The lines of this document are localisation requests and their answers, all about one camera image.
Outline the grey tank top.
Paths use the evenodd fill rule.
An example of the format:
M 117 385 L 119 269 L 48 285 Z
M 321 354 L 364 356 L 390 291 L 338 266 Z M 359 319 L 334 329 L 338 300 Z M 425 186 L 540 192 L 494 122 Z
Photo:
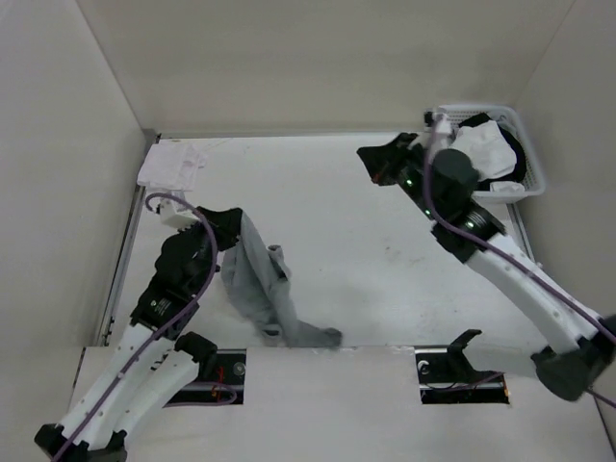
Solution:
M 337 348 L 343 333 L 302 321 L 291 296 L 292 273 L 280 245 L 264 243 L 241 213 L 237 243 L 223 255 L 220 277 L 231 305 L 270 346 Z

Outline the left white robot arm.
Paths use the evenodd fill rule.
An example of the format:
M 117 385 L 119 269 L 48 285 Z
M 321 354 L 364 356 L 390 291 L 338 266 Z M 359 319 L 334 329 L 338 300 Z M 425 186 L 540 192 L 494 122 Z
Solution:
M 176 232 L 163 242 L 113 357 L 73 409 L 35 436 L 53 461 L 126 460 L 176 393 L 215 375 L 217 346 L 184 329 L 217 271 L 218 254 L 238 241 L 242 211 L 198 208 L 189 217 L 173 215 L 165 204 L 160 215 Z

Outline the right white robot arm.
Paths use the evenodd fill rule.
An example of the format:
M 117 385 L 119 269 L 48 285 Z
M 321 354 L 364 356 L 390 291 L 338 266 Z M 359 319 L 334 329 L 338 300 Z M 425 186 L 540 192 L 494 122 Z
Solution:
M 581 306 L 531 261 L 504 225 L 473 198 L 479 174 L 468 156 L 434 151 L 401 133 L 380 146 L 357 150 L 371 180 L 398 186 L 433 225 L 440 247 L 504 294 L 545 339 L 523 350 L 475 343 L 469 329 L 448 345 L 447 370 L 461 381 L 483 372 L 537 379 L 550 392 L 577 401 L 615 360 L 615 319 Z

